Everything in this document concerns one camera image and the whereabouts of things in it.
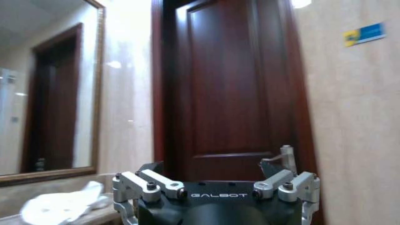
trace wooden mirror frame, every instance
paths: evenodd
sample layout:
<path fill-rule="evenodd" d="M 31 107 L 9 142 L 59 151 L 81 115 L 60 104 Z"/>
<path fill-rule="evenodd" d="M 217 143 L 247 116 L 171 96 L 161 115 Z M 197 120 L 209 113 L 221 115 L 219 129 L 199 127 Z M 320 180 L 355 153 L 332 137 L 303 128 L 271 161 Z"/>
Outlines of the wooden mirror frame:
<path fill-rule="evenodd" d="M 97 0 L 83 0 L 97 9 L 97 38 L 96 38 L 96 56 L 95 56 L 95 102 L 92 119 L 92 150 L 91 166 L 71 168 L 63 170 L 19 173 L 0 176 L 0 187 L 20 185 L 47 180 L 56 180 L 69 177 L 77 177 L 97 173 L 99 158 L 99 136 L 100 136 L 100 94 L 101 94 L 101 76 L 103 76 L 103 52 L 104 52 L 104 28 L 105 28 L 105 7 Z"/>

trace white cloth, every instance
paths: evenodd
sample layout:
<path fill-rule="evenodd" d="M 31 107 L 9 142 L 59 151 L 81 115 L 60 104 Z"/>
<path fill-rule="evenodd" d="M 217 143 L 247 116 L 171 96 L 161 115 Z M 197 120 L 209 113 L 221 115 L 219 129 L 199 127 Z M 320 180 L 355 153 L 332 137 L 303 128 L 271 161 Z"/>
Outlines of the white cloth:
<path fill-rule="evenodd" d="M 93 208 L 107 206 L 108 197 L 100 196 L 103 184 L 91 181 L 76 192 L 39 195 L 25 202 L 20 215 L 32 225 L 64 225 L 75 221 Z"/>

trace metal bracket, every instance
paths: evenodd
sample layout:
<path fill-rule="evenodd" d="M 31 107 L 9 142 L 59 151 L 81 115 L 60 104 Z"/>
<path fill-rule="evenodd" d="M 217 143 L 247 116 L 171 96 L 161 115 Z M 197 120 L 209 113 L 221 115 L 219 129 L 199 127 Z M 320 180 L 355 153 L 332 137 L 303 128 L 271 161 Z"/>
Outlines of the metal bracket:
<path fill-rule="evenodd" d="M 183 199 L 188 196 L 183 182 L 168 179 L 152 170 L 143 170 L 137 172 L 137 175 L 147 181 L 153 181 L 160 186 L 168 198 Z"/>
<path fill-rule="evenodd" d="M 252 192 L 253 197 L 259 200 L 272 198 L 273 191 L 280 185 L 283 185 L 285 182 L 289 182 L 292 179 L 293 172 L 289 170 L 281 170 L 267 180 L 255 182 Z"/>
<path fill-rule="evenodd" d="M 312 214 L 320 209 L 320 179 L 315 173 L 303 172 L 289 184 L 280 185 L 279 198 L 285 202 L 303 200 L 301 225 L 311 225 Z"/>
<path fill-rule="evenodd" d="M 129 199 L 139 199 L 145 202 L 156 202 L 161 197 L 160 187 L 147 182 L 131 172 L 123 172 L 112 178 L 113 209 L 120 212 L 124 225 L 136 225 L 137 219 L 133 214 L 133 206 Z"/>
<path fill-rule="evenodd" d="M 277 155 L 273 158 L 264 158 L 261 161 L 264 162 L 272 162 L 281 159 L 283 166 L 291 170 L 293 173 L 297 174 L 297 167 L 296 167 L 296 160 L 295 160 L 295 153 L 293 153 L 293 147 L 289 145 L 284 145 L 280 148 L 280 155 Z"/>

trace sign on wall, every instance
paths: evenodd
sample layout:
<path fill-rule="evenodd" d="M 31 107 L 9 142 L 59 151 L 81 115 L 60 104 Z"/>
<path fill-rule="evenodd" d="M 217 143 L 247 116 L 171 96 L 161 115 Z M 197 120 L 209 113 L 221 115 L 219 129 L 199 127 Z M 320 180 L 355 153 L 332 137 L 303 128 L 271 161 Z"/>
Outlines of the sign on wall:
<path fill-rule="evenodd" d="M 351 30 L 344 33 L 345 46 L 353 46 L 387 36 L 383 29 L 383 23 L 377 23 L 357 30 Z"/>

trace marble countertop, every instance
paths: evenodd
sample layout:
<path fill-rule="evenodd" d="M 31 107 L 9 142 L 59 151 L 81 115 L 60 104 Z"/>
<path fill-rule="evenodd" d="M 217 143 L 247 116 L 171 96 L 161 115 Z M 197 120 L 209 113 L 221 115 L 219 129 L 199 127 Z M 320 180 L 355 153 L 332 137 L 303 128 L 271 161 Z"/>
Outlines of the marble countertop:
<path fill-rule="evenodd" d="M 113 210 L 112 204 L 89 214 L 81 216 L 71 225 L 100 225 L 120 218 L 120 214 Z M 20 215 L 0 218 L 0 225 L 25 225 Z"/>

